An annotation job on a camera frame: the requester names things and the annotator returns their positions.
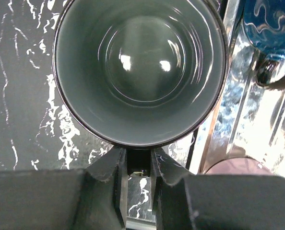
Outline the metal tray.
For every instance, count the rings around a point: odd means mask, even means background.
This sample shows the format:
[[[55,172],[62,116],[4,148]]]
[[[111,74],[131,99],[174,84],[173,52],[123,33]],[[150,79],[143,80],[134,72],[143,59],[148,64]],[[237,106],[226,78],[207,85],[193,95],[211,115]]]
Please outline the metal tray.
[[[246,0],[230,0],[224,24],[231,42],[231,66],[225,91],[212,116],[200,127],[188,156],[190,173],[200,175],[219,161],[250,157],[275,176],[285,178],[285,89],[268,90],[256,83],[262,54],[250,43],[243,25]],[[273,72],[271,82],[285,75],[285,60]],[[153,210],[152,179],[141,179],[142,193]],[[127,220],[129,230],[157,230],[139,216]]]

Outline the dark blue mug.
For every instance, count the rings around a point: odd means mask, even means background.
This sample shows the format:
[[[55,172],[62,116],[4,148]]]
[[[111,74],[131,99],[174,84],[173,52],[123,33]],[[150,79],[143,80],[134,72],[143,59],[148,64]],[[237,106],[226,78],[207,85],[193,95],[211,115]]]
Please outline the dark blue mug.
[[[285,0],[247,0],[243,25],[250,43],[262,54],[256,83],[268,90],[285,89],[285,75],[271,82],[273,72],[285,60]]]

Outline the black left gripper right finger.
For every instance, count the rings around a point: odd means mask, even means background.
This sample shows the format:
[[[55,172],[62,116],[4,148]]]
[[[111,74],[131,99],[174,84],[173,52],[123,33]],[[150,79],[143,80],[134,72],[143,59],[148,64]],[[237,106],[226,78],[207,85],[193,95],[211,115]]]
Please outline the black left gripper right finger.
[[[194,175],[162,149],[151,151],[159,230],[285,230],[285,178]]]

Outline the dark grey mug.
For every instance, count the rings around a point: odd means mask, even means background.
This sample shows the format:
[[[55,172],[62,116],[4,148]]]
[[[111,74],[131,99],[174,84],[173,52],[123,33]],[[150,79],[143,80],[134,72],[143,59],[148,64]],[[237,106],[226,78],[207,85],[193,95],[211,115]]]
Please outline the dark grey mug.
[[[87,131],[150,174],[150,152],[194,131],[227,75],[223,21],[209,0],[71,0],[53,43],[53,74]]]

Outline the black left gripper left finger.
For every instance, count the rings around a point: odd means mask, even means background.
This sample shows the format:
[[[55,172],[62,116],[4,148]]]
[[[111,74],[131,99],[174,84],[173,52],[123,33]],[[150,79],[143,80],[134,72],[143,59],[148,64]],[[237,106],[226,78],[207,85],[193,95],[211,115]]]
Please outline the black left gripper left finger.
[[[0,230],[123,230],[126,151],[86,169],[0,172]]]

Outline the pink purple mug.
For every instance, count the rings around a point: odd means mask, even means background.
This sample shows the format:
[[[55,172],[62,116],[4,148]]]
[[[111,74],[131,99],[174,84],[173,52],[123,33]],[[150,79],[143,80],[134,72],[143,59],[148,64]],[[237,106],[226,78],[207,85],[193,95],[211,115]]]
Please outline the pink purple mug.
[[[266,175],[275,176],[267,167],[250,157],[236,157],[219,161],[210,167],[206,175]]]

